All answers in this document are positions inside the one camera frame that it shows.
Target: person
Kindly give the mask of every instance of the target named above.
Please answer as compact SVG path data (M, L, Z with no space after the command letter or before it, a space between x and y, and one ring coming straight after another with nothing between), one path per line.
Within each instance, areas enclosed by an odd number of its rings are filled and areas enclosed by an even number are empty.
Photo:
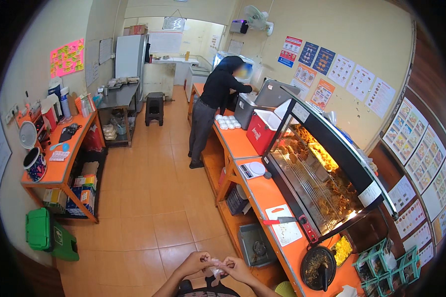
M206 251L192 252L184 262L172 273L167 282L153 295L153 297L194 297L194 296L218 296L224 294L226 297L240 297L231 288L225 287L221 282L213 286L215 277L206 277L207 286L204 288L192 288L189 280L185 277L203 270L208 272L209 267L220 270L221 277L230 275L235 280L247 284L258 297L280 297L279 294L265 286L253 274L244 263L243 259L226 257L223 262L213 261Z
M192 159L191 169L203 167L200 154L206 146L215 113L220 108L220 114L224 114L229 95L234 92L258 92L255 86L244 85L235 79L235 76L244 71L244 65L245 63L238 56L223 58L208 76L200 99L193 105L190 150L188 152L188 156Z

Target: wall fan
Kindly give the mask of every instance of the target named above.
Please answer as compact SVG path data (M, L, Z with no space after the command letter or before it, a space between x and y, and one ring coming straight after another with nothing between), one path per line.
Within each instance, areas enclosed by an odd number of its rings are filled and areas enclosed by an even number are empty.
M268 19L266 11L261 12L253 5L248 5L244 8L244 15L251 29L266 30L267 36L273 33L274 23L266 21Z

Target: kitchen knife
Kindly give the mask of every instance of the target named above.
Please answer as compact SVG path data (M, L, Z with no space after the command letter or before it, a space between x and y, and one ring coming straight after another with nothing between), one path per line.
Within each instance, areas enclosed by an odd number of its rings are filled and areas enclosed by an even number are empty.
M263 220L264 225L277 225L283 223L297 222L295 217L278 217L277 220Z

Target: black long-sleeve shirt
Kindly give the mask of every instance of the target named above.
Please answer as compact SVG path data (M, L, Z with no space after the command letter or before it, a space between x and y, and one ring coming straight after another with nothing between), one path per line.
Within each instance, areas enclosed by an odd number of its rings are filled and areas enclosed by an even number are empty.
M239 93L251 93L252 91L251 86L243 85L228 72L214 71L206 80L200 100L211 108L220 108L223 114L230 95L230 89Z

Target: black plastic stool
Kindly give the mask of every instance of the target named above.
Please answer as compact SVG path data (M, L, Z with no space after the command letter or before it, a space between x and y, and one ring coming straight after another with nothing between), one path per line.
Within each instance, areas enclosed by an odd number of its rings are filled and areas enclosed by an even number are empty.
M145 125L149 126L152 120L159 121L159 126L164 124L164 93L162 92L153 92L147 95Z

